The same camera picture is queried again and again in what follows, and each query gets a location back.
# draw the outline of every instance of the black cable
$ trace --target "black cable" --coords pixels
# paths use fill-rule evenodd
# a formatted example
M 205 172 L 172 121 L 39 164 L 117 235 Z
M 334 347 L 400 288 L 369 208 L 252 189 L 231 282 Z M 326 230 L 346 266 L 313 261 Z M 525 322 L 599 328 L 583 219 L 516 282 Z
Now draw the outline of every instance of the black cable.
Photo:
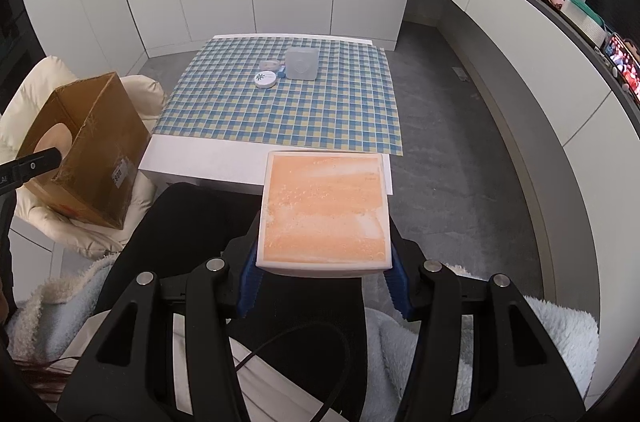
M 240 370 L 240 368 L 242 368 L 246 363 L 248 363 L 252 358 L 254 358 L 255 355 L 257 355 L 257 353 L 260 352 L 260 350 L 262 350 L 266 346 L 269 346 L 269 344 L 271 344 L 273 341 L 280 339 L 282 336 L 285 336 L 286 334 L 290 334 L 292 332 L 296 332 L 297 330 L 302 330 L 303 328 L 308 328 L 310 326 L 315 326 L 315 325 L 331 328 L 332 330 L 337 332 L 337 334 L 340 336 L 340 340 L 342 341 L 342 347 L 344 349 L 344 367 L 342 368 L 342 373 L 340 374 L 340 378 L 338 379 L 338 382 L 335 383 L 335 386 L 332 389 L 332 391 L 329 393 L 329 396 L 327 397 L 326 401 L 324 401 L 324 404 L 322 404 L 322 406 L 316 412 L 316 414 L 310 420 L 310 422 L 320 422 L 324 417 L 324 415 L 326 415 L 327 412 L 331 409 L 331 406 L 334 404 L 335 399 L 338 398 L 338 395 L 342 391 L 342 388 L 344 387 L 345 382 L 347 382 L 347 377 L 349 376 L 349 371 L 351 370 L 351 351 L 349 349 L 349 341 L 347 341 L 347 338 L 345 337 L 345 335 L 340 330 L 338 330 L 336 326 L 332 325 L 331 323 L 326 323 L 322 321 L 309 321 L 308 323 L 303 323 L 302 325 L 294 326 L 292 328 L 284 330 L 284 332 L 280 332 L 279 334 L 276 334 L 267 342 L 264 342 L 263 344 L 258 346 L 253 352 L 247 355 L 243 360 L 241 360 L 236 365 L 236 373 L 237 373 L 238 370 Z
M 73 360 L 80 360 L 80 357 L 77 357 L 76 355 L 69 355 L 68 357 L 60 357 L 60 358 L 57 358 L 55 360 L 52 360 L 51 362 L 46 362 L 45 364 L 47 366 L 51 366 L 52 364 L 56 364 L 57 362 L 60 362 L 61 360 L 67 360 L 68 358 L 72 358 Z

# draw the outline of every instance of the frosted plastic box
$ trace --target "frosted plastic box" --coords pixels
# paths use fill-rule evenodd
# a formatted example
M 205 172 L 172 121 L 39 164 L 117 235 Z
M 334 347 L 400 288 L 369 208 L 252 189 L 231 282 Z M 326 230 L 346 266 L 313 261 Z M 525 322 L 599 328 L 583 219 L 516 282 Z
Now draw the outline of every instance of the frosted plastic box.
M 390 269 L 382 155 L 272 151 L 256 265 L 300 277 L 357 277 Z
M 313 81 L 318 77 L 320 51 L 313 47 L 289 47 L 285 54 L 287 78 Z

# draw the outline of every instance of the white counter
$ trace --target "white counter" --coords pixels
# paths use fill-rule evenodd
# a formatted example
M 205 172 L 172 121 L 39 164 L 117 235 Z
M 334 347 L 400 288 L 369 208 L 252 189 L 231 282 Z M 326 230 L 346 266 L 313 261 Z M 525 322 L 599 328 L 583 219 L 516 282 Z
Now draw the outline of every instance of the white counter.
M 550 12 L 531 0 L 446 0 L 438 28 L 478 85 L 513 158 L 545 296 L 599 314 L 590 404 L 640 334 L 640 181 L 631 169 L 640 139 L 637 111 L 612 92 L 586 44 Z

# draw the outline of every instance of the white armchair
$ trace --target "white armchair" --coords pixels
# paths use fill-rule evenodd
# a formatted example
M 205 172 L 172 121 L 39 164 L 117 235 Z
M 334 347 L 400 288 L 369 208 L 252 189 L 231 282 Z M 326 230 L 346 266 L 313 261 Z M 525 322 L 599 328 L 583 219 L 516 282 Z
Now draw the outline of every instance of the white armchair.
M 51 92 L 77 79 L 57 57 L 46 57 L 34 66 L 0 117 L 0 163 L 14 160 Z M 165 102 L 160 83 L 146 76 L 134 75 L 122 78 L 122 84 L 146 128 L 151 131 Z M 15 214 L 54 242 L 87 258 L 97 259 L 123 249 L 151 207 L 155 193 L 156 187 L 151 181 L 138 173 L 121 231 L 70 220 L 47 207 L 24 187 L 17 190 Z

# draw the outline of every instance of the phone screen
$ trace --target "phone screen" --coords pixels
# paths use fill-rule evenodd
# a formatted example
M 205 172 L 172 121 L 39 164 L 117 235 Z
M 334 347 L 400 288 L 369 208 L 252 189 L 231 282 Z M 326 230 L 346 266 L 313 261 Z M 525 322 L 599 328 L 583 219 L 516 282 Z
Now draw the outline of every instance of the phone screen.
M 640 105 L 640 64 L 617 34 L 611 36 L 604 54 L 616 66 L 623 81 L 629 85 L 636 103 Z

